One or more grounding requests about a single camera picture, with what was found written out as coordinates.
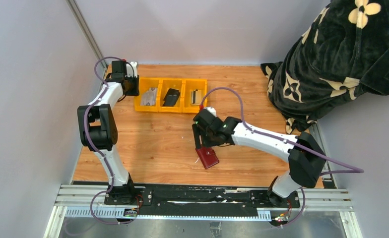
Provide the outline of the red leather card holder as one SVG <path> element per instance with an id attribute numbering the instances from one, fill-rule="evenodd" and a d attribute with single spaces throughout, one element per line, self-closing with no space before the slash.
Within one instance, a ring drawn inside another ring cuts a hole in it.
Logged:
<path id="1" fill-rule="evenodd" d="M 219 159 L 211 147 L 200 147 L 195 149 L 203 167 L 209 169 L 219 164 Z"/>

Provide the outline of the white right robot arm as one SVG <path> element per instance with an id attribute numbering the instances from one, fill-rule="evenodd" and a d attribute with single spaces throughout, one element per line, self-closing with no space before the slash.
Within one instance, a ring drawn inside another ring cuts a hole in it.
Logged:
<path id="1" fill-rule="evenodd" d="M 192 129 L 197 136 L 197 149 L 223 145 L 247 146 L 287 162 L 289 169 L 272 181 L 266 193 L 268 202 L 274 207 L 280 207 L 298 189 L 315 188 L 326 163 L 321 147 L 307 132 L 300 135 L 281 134 L 235 117 L 222 120 L 214 108 L 205 108 L 197 113 Z"/>

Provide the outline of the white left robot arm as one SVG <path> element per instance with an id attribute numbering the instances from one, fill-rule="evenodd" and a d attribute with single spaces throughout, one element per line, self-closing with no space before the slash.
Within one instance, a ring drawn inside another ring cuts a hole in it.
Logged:
<path id="1" fill-rule="evenodd" d="M 100 92 L 90 103 L 77 109 L 81 143 L 99 158 L 108 176 L 106 196 L 124 205 L 135 201 L 136 191 L 117 150 L 118 129 L 113 108 L 126 96 L 139 95 L 137 68 L 136 61 L 113 57 L 111 73 L 101 80 Z"/>

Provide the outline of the silver VIP card front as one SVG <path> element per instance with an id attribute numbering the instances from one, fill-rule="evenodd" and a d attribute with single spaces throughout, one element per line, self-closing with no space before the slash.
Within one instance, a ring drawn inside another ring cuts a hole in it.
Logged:
<path id="1" fill-rule="evenodd" d="M 148 88 L 148 90 L 141 96 L 140 105 L 146 107 L 155 106 L 157 90 L 158 88 L 154 87 Z"/>

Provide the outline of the yellow bin with black holder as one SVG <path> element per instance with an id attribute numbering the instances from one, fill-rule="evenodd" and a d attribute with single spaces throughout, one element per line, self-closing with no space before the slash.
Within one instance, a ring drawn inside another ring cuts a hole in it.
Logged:
<path id="1" fill-rule="evenodd" d="M 181 113 L 185 82 L 181 78 L 162 78 L 159 109 L 161 113 Z"/>

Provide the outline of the beige striped cards in bin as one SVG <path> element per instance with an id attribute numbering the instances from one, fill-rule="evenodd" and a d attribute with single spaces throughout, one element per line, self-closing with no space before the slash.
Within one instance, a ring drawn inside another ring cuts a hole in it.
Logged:
<path id="1" fill-rule="evenodd" d="M 203 100 L 203 91 L 201 89 L 194 89 L 190 92 L 190 105 L 199 106 Z"/>

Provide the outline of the black card holder in bin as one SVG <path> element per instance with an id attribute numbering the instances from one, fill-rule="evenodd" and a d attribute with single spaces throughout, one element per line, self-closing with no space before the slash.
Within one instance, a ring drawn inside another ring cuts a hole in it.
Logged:
<path id="1" fill-rule="evenodd" d="M 177 100 L 180 97 L 180 91 L 177 89 L 170 88 L 168 89 L 165 97 L 163 107 L 173 107 L 176 105 Z"/>

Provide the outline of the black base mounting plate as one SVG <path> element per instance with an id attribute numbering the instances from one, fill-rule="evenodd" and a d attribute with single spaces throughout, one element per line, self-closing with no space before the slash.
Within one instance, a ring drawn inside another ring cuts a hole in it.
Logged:
<path id="1" fill-rule="evenodd" d="M 142 215 L 194 217 L 253 217 L 259 208 L 286 212 L 300 208 L 298 193 L 287 198 L 268 197 L 266 187 L 203 186 L 137 183 L 135 196 L 112 191 L 105 196 L 106 205 L 141 204 Z"/>

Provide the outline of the black floral blanket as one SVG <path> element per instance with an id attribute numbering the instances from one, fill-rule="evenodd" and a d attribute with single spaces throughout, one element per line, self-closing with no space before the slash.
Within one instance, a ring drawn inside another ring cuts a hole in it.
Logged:
<path id="1" fill-rule="evenodd" d="M 287 133 L 365 93 L 389 95 L 389 0 L 332 0 L 284 60 L 260 68 Z"/>

